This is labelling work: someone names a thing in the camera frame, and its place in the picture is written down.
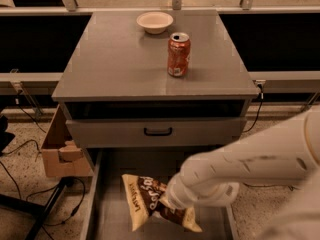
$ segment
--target black handle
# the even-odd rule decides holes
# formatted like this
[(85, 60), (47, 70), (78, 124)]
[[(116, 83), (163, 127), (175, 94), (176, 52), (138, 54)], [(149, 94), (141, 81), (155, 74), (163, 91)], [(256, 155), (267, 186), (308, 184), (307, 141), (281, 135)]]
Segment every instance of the black handle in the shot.
[(157, 137), (157, 136), (169, 136), (172, 134), (172, 127), (168, 129), (148, 129), (144, 128), (144, 135), (150, 136), (150, 137)]

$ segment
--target bowl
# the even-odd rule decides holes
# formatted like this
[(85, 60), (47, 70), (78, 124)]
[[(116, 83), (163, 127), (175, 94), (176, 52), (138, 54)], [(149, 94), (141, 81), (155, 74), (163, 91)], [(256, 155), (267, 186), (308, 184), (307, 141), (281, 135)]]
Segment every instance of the bowl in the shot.
[(137, 18), (137, 23), (149, 34), (161, 34), (173, 22), (171, 15), (164, 12), (147, 12)]

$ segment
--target can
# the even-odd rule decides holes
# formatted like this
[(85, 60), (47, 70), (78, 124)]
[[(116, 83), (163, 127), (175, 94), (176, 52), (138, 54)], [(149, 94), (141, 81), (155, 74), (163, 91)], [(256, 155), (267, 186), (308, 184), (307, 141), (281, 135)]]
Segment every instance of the can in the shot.
[(168, 74), (181, 77), (187, 73), (191, 42), (186, 33), (176, 32), (170, 35), (168, 42)]

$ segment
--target floor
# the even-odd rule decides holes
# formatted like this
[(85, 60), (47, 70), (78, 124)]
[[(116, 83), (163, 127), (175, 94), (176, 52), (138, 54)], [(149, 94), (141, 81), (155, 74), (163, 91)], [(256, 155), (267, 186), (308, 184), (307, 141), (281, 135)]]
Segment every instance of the floor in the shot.
[[(80, 7), (130, 7), (130, 6), (168, 6), (171, 0), (77, 0)], [(240, 0), (183, 0), (183, 6), (238, 6)], [(254, 6), (303, 6), (319, 5), (320, 0), (254, 0)], [(0, 0), (0, 5), (13, 6), (12, 0)], [(255, 118), (257, 106), (252, 106), (248, 112), (249, 127)], [(47, 131), (54, 111), (46, 110), (39, 125)], [(299, 106), (264, 106), (255, 127), (242, 138), (269, 128), (277, 123), (300, 113)], [(9, 118), (8, 132), (16, 135), (5, 151), (11, 151), (29, 139), (34, 139), (39, 145), (44, 140), (43, 133), (37, 125), (19, 110), (5, 110)], [(11, 155), (0, 158), (12, 177), (17, 181), (22, 199), (29, 194), (55, 186), (59, 179), (47, 178), (41, 155), (38, 154), (34, 143), (29, 143)], [(86, 190), (90, 188), (90, 178), (83, 178)], [(0, 166), (0, 193), (17, 197), (16, 186)], [(286, 204), (294, 191), (288, 187), (248, 188), (241, 185), (239, 195), (233, 203), (233, 213), (240, 240), (253, 240), (263, 227)], [(50, 193), (32, 196), (30, 201), (44, 204)], [(82, 186), (76, 182), (68, 188), (57, 205), (54, 207), (46, 224), (56, 224), (69, 217), (72, 209), (79, 203)], [(36, 239), (80, 239), (83, 219), (87, 213), (88, 194), (81, 204), (79, 211), (67, 223), (60, 226), (45, 226), (50, 237), (41, 229)], [(23, 213), (1, 208), (0, 232), (1, 240), (24, 239), (34, 222), (33, 218)]]
[[(250, 127), (255, 119), (257, 106), (251, 106), (247, 117), (247, 127)], [(300, 106), (264, 106), (261, 109), (259, 120), (254, 128), (243, 134), (245, 138), (251, 134), (269, 128), (279, 122), (291, 118), (300, 113)], [(45, 110), (39, 125), (47, 131), (50, 125), (54, 110)], [(8, 132), (16, 135), (15, 139), (4, 150), (9, 152), (29, 139), (34, 139), (39, 145), (44, 140), (43, 133), (36, 124), (30, 122), (30, 119), (21, 111), (15, 109), (6, 109), (3, 114), (9, 118)], [(55, 186), (58, 178), (47, 178), (45, 176), (44, 166), (41, 155), (38, 154), (34, 143), (29, 143), (18, 152), (1, 157), (0, 160), (11, 173), (12, 177), (19, 185), (22, 199), (34, 192), (42, 191)], [(45, 226), (50, 236), (55, 239), (80, 239), (82, 223), (87, 213), (88, 191), (91, 178), (81, 178), (86, 185), (86, 195), (79, 211), (74, 217), (68, 220), (64, 225), (55, 227)], [(18, 198), (16, 186), (0, 167), (0, 193)], [(39, 194), (30, 197), (29, 201), (45, 204), (49, 193)], [(241, 185), (239, 195), (232, 204), (233, 213), (236, 221), (236, 229), (240, 240), (253, 240), (261, 232), (263, 227), (275, 215), (279, 209), (286, 204), (294, 191), (288, 187), (268, 187), (268, 188), (250, 188)], [(79, 203), (82, 195), (82, 186), (80, 183), (67, 188), (57, 205), (51, 212), (46, 224), (57, 224), (69, 217), (72, 209)], [(2, 240), (24, 239), (28, 233), (33, 218), (24, 213), (17, 213), (12, 210), (1, 208), (0, 212), (0, 232)], [(36, 239), (50, 239), (43, 229), (37, 235)]]

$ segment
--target snack bag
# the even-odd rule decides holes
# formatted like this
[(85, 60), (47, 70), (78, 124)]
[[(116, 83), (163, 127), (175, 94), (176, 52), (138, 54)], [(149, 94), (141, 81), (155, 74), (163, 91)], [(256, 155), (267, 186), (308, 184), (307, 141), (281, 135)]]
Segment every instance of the snack bag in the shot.
[(122, 179), (132, 219), (132, 231), (146, 223), (154, 212), (159, 212), (164, 219), (179, 224), (193, 232), (202, 232), (195, 221), (193, 207), (184, 210), (170, 208), (165, 195), (167, 187), (165, 184), (150, 177), (129, 174), (122, 175)]
[(122, 175), (132, 219), (132, 231), (142, 226), (158, 205), (163, 191), (159, 181), (150, 177)]

